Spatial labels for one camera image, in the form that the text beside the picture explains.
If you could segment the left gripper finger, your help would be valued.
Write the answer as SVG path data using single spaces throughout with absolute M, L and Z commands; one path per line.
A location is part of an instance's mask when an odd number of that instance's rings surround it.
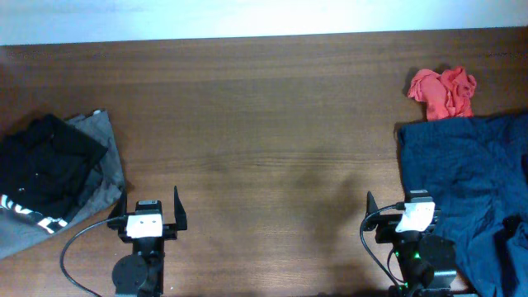
M 177 230 L 187 230 L 187 216 L 179 197 L 177 186 L 174 186 L 174 218 L 177 225 Z
M 115 203 L 112 211 L 108 215 L 108 218 L 114 219 L 117 217 L 121 217 L 122 215 L 125 215 L 126 208 L 127 208 L 127 193 L 126 191 L 122 191 L 120 194 L 120 198 Z

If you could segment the navy blue shorts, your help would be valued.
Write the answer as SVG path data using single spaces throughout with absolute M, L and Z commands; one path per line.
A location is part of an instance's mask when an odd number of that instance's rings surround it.
M 405 125 L 398 141 L 403 188 L 430 193 L 459 271 L 482 296 L 525 296 L 527 114 Z

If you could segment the red mesh garment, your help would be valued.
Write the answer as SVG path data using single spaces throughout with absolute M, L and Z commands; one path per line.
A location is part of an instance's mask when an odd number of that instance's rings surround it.
M 476 87 L 475 77 L 461 66 L 442 73 L 421 69 L 412 78 L 407 97 L 425 104 L 428 121 L 472 117 Z

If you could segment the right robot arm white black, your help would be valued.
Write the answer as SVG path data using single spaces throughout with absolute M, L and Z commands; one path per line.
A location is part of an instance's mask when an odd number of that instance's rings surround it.
M 365 218 L 360 225 L 360 241 L 376 265 L 393 283 L 390 296 L 452 296 L 450 285 L 456 278 L 454 244 L 433 231 L 440 210 L 426 190 L 410 191 L 404 201 L 380 208 L 371 192 L 366 194 Z M 398 262 L 401 277 L 390 264 L 382 263 L 365 241 L 365 232 L 375 232 L 375 242 L 390 244 L 387 256 Z

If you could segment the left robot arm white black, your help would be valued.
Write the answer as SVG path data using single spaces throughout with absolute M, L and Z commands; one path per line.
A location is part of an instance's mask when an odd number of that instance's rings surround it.
M 128 212 L 127 195 L 121 195 L 111 211 L 107 226 L 118 232 L 123 243 L 132 245 L 132 253 L 122 257 L 112 271 L 116 296 L 154 296 L 163 294 L 164 245 L 177 239 L 187 229 L 186 211 L 178 190 L 173 195 L 173 223 L 163 221 L 163 204 L 159 200 L 141 200 Z

